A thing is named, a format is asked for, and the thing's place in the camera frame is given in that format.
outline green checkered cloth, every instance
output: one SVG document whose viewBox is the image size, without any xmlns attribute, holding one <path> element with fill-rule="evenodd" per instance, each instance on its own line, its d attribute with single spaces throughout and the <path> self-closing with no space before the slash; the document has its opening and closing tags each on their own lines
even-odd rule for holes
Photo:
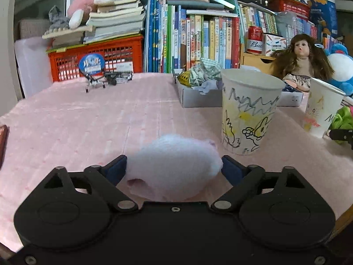
<svg viewBox="0 0 353 265">
<path fill-rule="evenodd" d="M 220 79 L 221 69 L 218 62 L 201 58 L 200 63 L 190 69 L 190 85 L 200 86 L 206 80 Z"/>
</svg>

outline drawn paper cup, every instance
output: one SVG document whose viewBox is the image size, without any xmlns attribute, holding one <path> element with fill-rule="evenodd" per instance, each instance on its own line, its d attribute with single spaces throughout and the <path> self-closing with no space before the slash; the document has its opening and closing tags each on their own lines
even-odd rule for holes
<svg viewBox="0 0 353 265">
<path fill-rule="evenodd" d="M 313 136 L 322 138 L 329 129 L 345 93 L 322 80 L 310 79 L 310 92 L 302 126 Z"/>
<path fill-rule="evenodd" d="M 285 84 L 254 70 L 222 70 L 221 75 L 222 144 L 232 153 L 251 154 L 266 134 Z"/>
</svg>

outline blue plush toy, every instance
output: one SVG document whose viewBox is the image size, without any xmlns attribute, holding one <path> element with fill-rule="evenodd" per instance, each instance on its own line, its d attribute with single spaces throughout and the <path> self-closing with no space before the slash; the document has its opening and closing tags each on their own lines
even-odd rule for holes
<svg viewBox="0 0 353 265">
<path fill-rule="evenodd" d="M 334 70 L 332 79 L 328 82 L 341 89 L 347 96 L 353 94 L 353 58 L 348 56 L 348 50 L 341 44 L 332 46 L 331 52 L 326 51 L 327 58 Z"/>
</svg>

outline budweiser can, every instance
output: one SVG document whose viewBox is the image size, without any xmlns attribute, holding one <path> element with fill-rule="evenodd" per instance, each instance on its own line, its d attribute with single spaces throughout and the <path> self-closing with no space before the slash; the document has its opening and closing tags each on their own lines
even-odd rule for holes
<svg viewBox="0 0 353 265">
<path fill-rule="evenodd" d="M 260 55 L 262 54 L 262 35 L 263 31 L 261 27 L 250 26 L 248 30 L 248 44 L 246 51 L 250 54 Z"/>
</svg>

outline red basket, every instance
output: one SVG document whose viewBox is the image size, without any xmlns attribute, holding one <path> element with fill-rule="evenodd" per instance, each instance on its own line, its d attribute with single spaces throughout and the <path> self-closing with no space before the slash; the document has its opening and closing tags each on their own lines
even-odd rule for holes
<svg viewBox="0 0 353 265">
<path fill-rule="evenodd" d="M 305 20 L 310 15 L 310 7 L 296 0 L 269 0 L 268 7 L 274 12 L 294 12 Z"/>
<path fill-rule="evenodd" d="M 80 77 L 78 56 L 100 53 L 104 56 L 106 70 L 112 70 L 120 62 L 131 62 L 134 73 L 142 72 L 142 35 L 117 38 L 66 49 L 64 52 L 48 53 L 53 81 L 77 79 Z"/>
</svg>

